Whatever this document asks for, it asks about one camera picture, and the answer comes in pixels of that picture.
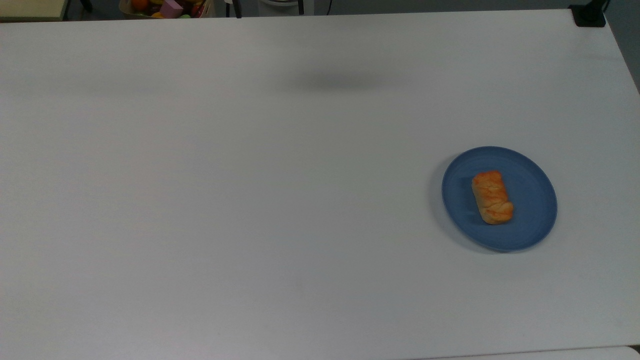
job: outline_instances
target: chair leg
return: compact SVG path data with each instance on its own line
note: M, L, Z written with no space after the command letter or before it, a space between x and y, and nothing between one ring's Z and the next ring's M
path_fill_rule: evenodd
M91 4L91 0L80 0L80 2L82 3L83 8L87 12L92 12L93 11L93 5Z
M234 5L234 11L236 12L236 18L237 19L241 19L242 18L242 7L240 5L240 1L239 0L232 0L231 2Z

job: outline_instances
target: bread roll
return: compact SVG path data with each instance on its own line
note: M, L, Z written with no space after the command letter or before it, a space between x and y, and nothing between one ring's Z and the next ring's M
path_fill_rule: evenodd
M476 204L484 222L496 225L511 220L513 204L509 201L502 174L498 170L476 175L471 180L471 189L476 196Z

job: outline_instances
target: table surface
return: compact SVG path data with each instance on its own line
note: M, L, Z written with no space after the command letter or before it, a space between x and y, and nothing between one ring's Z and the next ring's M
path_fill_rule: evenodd
M62 20L68 0L0 0L0 20Z
M630 347L582 348L517 354L446 357L451 360L640 360Z
M640 342L640 97L568 10L0 25L0 357L415 359ZM498 254L459 153L555 186Z

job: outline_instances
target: pastry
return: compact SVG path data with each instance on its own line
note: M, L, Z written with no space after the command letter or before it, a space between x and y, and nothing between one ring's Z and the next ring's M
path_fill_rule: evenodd
M502 224L513 217L513 204L498 170L481 172L471 180L471 189L482 219L487 224Z

